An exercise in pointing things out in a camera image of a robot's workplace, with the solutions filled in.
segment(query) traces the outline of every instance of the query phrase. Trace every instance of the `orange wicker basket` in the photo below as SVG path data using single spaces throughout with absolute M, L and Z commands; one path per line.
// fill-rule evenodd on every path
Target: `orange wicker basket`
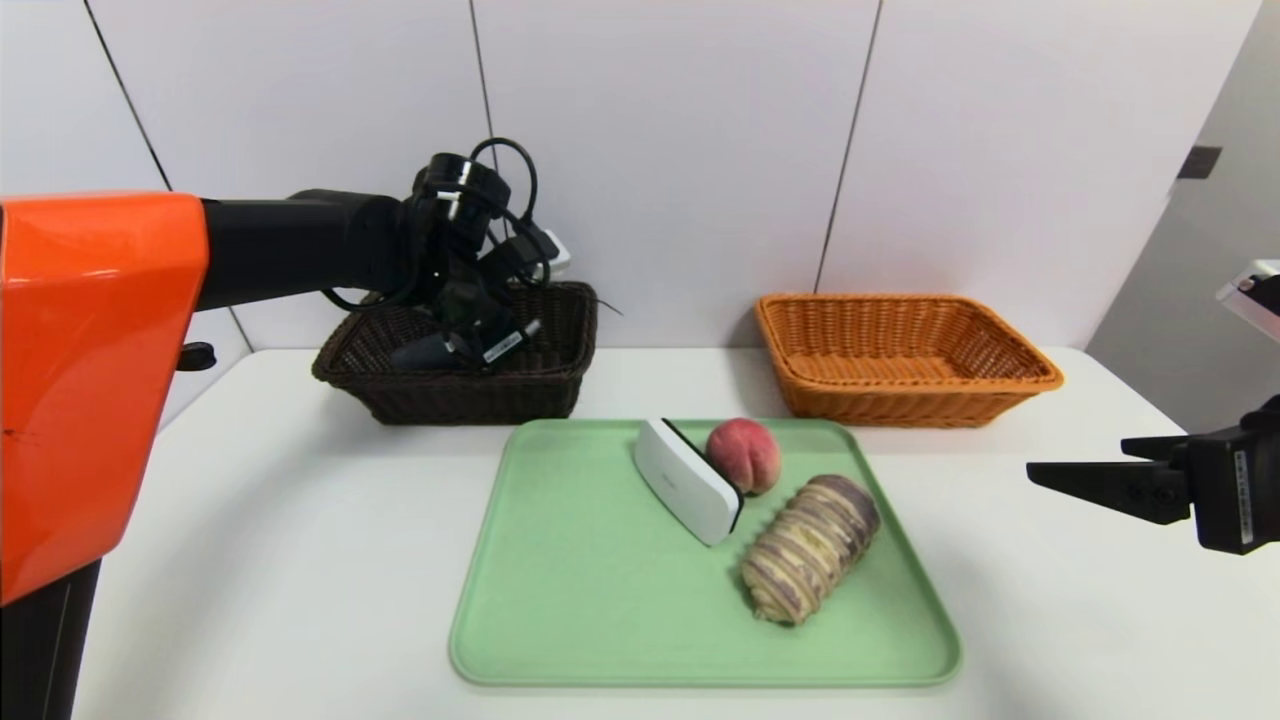
M 769 295 L 755 305 L 787 406 L 847 425 L 977 428 L 1062 373 L 951 295 Z

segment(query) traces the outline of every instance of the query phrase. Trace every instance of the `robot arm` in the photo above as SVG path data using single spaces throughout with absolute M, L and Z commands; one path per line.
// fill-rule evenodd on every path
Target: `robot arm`
M 310 190 L 0 205 L 0 605 L 119 542 L 193 311 L 312 291 L 353 311 L 413 307 L 440 328 L 393 354 L 415 370 L 489 368 L 527 341 L 539 324 L 516 323 L 506 288 L 545 283 L 562 254 L 474 159 L 493 143 L 515 145 L 435 155 L 403 201 Z M 516 234 L 481 255 L 497 218 Z M 378 300 L 352 305 L 335 287 Z
M 1280 260 L 1254 260 L 1217 300 L 1280 342 Z M 1196 506 L 1199 543 L 1244 555 L 1280 541 L 1280 395 L 1235 427 L 1202 436 L 1129 438 L 1151 462 L 1028 462 L 1036 484 L 1167 525 Z

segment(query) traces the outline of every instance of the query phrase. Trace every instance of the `orange robot casing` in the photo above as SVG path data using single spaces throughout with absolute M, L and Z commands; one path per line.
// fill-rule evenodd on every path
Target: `orange robot casing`
M 0 605 L 97 560 L 133 511 L 209 264 L 179 193 L 0 204 Z

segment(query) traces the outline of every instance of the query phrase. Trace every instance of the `black robot arm segment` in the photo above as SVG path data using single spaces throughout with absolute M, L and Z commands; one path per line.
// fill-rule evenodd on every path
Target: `black robot arm segment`
M 403 201 L 332 190 L 279 201 L 205 200 L 209 268 L 196 310 L 314 291 L 352 313 L 407 307 L 439 331 L 392 352 L 392 366 L 489 369 L 541 328 L 536 318 L 513 316 L 507 286 L 547 284 L 559 256 L 532 222 L 532 193 L 516 217 L 507 209 L 511 188 L 474 159 L 490 145 L 517 149 L 536 183 L 527 151 L 490 138 L 471 158 L 434 155 Z M 498 241 L 490 232 L 498 218 L 516 234 Z M 493 247 L 483 255 L 486 240 Z M 379 297 L 356 305 L 333 292 L 340 287 Z
M 353 287 L 394 292 L 410 278 L 399 200 L 308 190 L 288 200 L 205 200 L 209 269 L 196 310 Z
M 1167 525 L 1190 518 L 1210 550 L 1244 555 L 1280 541 L 1280 395 L 1202 436 L 1129 438 L 1149 462 L 1028 462 L 1042 487 Z

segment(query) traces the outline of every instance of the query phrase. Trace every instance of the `gray wall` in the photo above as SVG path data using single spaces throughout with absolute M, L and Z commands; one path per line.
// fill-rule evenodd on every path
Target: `gray wall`
M 1201 133 L 1222 158 L 1180 181 L 1089 355 L 1190 432 L 1235 424 L 1280 393 L 1280 343 L 1213 293 L 1280 258 L 1280 1 L 1262 4 Z

